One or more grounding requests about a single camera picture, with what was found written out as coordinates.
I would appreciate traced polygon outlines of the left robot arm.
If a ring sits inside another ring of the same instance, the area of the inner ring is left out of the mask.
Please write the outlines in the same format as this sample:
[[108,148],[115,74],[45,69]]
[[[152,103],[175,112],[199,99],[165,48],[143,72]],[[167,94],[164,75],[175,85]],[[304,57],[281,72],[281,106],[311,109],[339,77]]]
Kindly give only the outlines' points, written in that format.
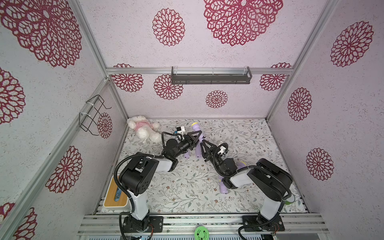
[[151,217],[146,193],[155,173],[172,172],[179,163],[178,157],[193,150],[199,143],[202,131],[186,134],[162,132],[162,152],[152,155],[138,152],[117,163],[113,179],[131,204],[129,212],[119,214],[119,228],[122,237],[126,233],[159,232],[160,221]]

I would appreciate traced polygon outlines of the purple flashlight near right arm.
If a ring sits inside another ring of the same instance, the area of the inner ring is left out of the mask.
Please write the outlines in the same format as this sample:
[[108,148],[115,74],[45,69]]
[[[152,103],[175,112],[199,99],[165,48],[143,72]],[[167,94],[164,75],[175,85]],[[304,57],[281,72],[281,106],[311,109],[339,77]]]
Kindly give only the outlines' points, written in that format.
[[247,168],[247,165],[246,165],[245,163],[243,163],[243,162],[240,162],[240,163],[238,164],[238,168],[237,168],[237,170],[240,170],[240,169],[243,169],[243,168]]

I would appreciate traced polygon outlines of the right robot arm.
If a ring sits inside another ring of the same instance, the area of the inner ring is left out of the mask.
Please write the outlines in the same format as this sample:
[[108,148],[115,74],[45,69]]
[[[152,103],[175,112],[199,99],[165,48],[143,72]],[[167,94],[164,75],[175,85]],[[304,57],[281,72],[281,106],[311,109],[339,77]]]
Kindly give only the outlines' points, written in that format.
[[280,213],[285,203],[293,194],[291,192],[292,176],[272,162],[261,158],[255,165],[242,168],[236,166],[234,159],[223,157],[228,153],[228,144],[214,145],[206,140],[201,143],[202,156],[211,162],[215,171],[222,177],[227,189],[239,189],[255,184],[265,195],[263,205],[255,216],[244,216],[243,225],[238,228],[239,237],[244,240],[242,230],[246,232],[284,231],[285,227]]

